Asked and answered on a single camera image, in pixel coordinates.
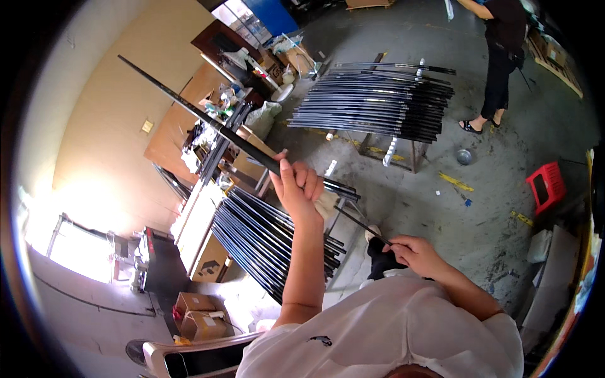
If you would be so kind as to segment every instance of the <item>window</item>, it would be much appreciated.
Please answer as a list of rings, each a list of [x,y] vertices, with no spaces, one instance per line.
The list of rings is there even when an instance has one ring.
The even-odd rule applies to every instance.
[[[95,236],[61,217],[51,243],[48,257],[57,264],[96,281],[110,282],[110,259],[114,250],[106,238]]]
[[[271,38],[271,33],[264,24],[241,0],[227,0],[213,10],[212,14],[254,48]]]

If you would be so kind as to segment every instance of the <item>white shirt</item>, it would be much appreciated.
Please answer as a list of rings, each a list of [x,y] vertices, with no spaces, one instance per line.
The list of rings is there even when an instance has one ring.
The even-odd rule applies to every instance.
[[[446,378],[521,377],[521,339],[506,314],[480,322],[438,283],[394,276],[260,336],[244,349],[236,377],[382,378],[414,363]]]

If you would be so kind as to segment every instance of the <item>person's right hand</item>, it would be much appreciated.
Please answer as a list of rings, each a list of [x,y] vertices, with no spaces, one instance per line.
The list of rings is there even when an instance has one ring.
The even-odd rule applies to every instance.
[[[269,172],[269,175],[277,197],[292,217],[294,225],[307,224],[323,228],[324,219],[315,209],[313,202],[324,192],[324,180],[303,162],[297,161],[290,165],[285,152],[273,158],[280,162],[281,177],[273,172]]]
[[[435,252],[431,243],[424,238],[398,235],[389,241],[393,245],[385,244],[382,251],[392,250],[397,262],[409,266],[414,273],[421,277],[436,279],[437,276],[451,267]]]

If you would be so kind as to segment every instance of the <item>black sandal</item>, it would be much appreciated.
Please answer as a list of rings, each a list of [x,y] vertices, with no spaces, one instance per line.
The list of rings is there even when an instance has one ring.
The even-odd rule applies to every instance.
[[[460,124],[458,123],[458,126],[460,126],[460,128],[462,128],[464,131],[473,132],[475,134],[483,134],[483,130],[479,130],[479,131],[475,130],[471,126],[470,122],[471,122],[470,120],[468,120],[468,121],[462,121],[463,125],[460,126]]]

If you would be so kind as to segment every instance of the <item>concrete floor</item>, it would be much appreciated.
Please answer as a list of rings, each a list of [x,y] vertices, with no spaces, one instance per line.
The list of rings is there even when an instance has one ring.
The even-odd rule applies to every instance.
[[[304,44],[322,51],[326,61],[371,61],[387,51],[386,62],[413,63],[425,58],[428,65],[457,70],[457,76],[439,77],[452,81],[456,94],[445,112],[443,133],[429,147],[417,174],[361,157],[343,139],[328,142],[316,132],[287,128],[284,120],[312,82],[296,84],[266,143],[276,151],[287,148],[291,159],[304,160],[322,174],[336,160],[331,178],[357,189],[368,222],[379,225],[387,237],[406,233],[427,238],[446,261],[492,293],[514,316],[535,272],[525,256],[529,239],[538,230],[513,218],[511,211],[533,218],[535,201],[525,178],[558,158],[585,161],[585,151],[598,140],[597,120],[589,96],[580,100],[530,58],[523,72],[531,92],[518,71],[511,74],[510,110],[502,127],[487,128],[482,135],[461,131],[457,122],[474,118],[481,109],[487,46],[481,20],[456,2],[454,14],[448,22],[439,0],[400,0],[390,9],[335,7],[303,29]],[[364,137],[352,136],[359,141]],[[386,137],[375,137],[372,144],[386,149],[389,142]],[[457,164],[454,153],[460,148],[473,152],[470,166]],[[400,142],[397,154],[408,156],[407,141]],[[567,198],[586,190],[585,167],[561,163],[561,171]],[[439,172],[474,191],[454,187]],[[466,199],[472,201],[470,206],[465,205]],[[352,250],[328,284],[324,308],[356,291],[370,273],[359,229],[349,220],[339,220],[335,234]],[[509,275],[511,270],[516,275]],[[263,303],[273,307],[271,302]],[[275,314],[271,309],[263,311]],[[263,311],[257,311],[255,321],[263,318]]]

